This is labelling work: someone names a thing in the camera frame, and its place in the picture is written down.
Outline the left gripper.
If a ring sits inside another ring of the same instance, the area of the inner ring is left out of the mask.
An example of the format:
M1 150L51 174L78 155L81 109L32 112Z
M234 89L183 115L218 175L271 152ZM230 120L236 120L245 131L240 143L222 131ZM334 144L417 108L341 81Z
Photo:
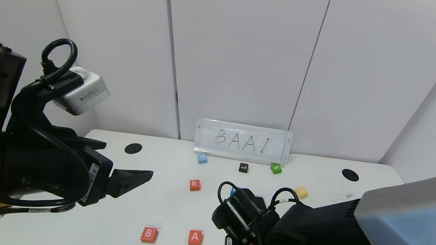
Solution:
M95 204L104 198L105 194L118 198L147 183L153 177L154 172L150 170L112 171L112 161L97 151L105 149L107 143L85 137L80 139L86 147L76 149L75 152L87 168L90 183L88 191L77 201L81 206ZM62 200L63 196L70 198L72 194L76 194L77 177L81 173L75 171L75 164L69 157L52 150L47 154L46 165L42 191L47 192L49 198L53 194L54 200Z

